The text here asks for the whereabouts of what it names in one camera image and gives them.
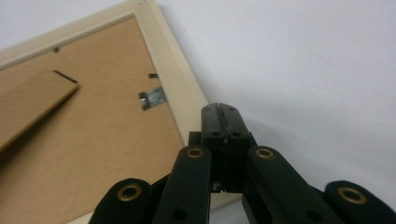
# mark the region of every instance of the brass ring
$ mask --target brass ring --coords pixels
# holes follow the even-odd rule
[[[127,189],[132,189],[134,192],[132,194],[125,192]],[[139,197],[140,193],[142,192],[142,188],[140,188],[137,184],[130,184],[127,186],[122,187],[119,192],[117,193],[117,197],[119,197],[120,201],[129,202],[133,199]]]
[[[338,188],[337,192],[343,199],[347,200],[350,203],[355,203],[355,204],[367,203],[366,196],[364,196],[364,194],[362,194],[360,191],[356,189],[349,187],[340,187]],[[357,198],[351,197],[350,195],[348,195],[348,193],[353,193],[358,197]]]
[[[204,152],[200,148],[190,148],[187,155],[191,158],[200,158],[204,156]]]
[[[271,159],[274,157],[274,152],[272,152],[270,149],[266,149],[266,148],[257,149],[256,154],[263,159]]]

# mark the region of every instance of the wooden frame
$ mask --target wooden frame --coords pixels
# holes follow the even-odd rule
[[[189,132],[201,129],[200,111],[207,105],[207,100],[154,0],[129,0],[1,50],[0,70],[132,17],[138,21],[179,134],[187,145]],[[230,195],[216,195],[212,199],[212,208],[234,199]],[[90,214],[71,223],[87,223],[89,218]]]

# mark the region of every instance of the screw hole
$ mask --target screw hole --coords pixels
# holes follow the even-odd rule
[[[266,149],[266,148],[257,149],[256,154],[263,159],[271,159],[274,157],[274,152],[272,152],[270,149]]]
[[[204,152],[200,148],[191,148],[187,151],[187,155],[191,158],[200,158]]]
[[[142,189],[140,188],[139,185],[137,184],[130,184],[127,186],[122,187],[117,196],[118,198],[123,201],[123,202],[129,202],[133,199],[136,199],[139,197],[140,193],[142,192]]]
[[[348,187],[341,187],[338,190],[338,194],[350,203],[355,204],[364,204],[367,203],[367,198],[364,196],[360,191],[348,188]]]
[[[321,222],[323,220],[323,216],[315,210],[312,209],[306,210],[305,214],[309,219],[315,222]]]
[[[172,214],[172,217],[176,220],[185,220],[188,216],[187,211],[183,209],[176,209]]]

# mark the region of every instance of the white wall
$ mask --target white wall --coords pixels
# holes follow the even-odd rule
[[[0,2],[0,49],[118,1]],[[396,2],[158,0],[210,102],[313,186],[396,209]]]

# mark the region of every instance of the brown cardboard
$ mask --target brown cardboard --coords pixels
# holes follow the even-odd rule
[[[76,83],[47,72],[0,95],[0,152],[77,88]]]
[[[0,72],[15,86],[44,71],[80,89],[11,146],[0,166],[0,223],[65,223],[91,212],[116,182],[167,175],[182,147],[168,104],[141,109],[160,85],[135,19]]]

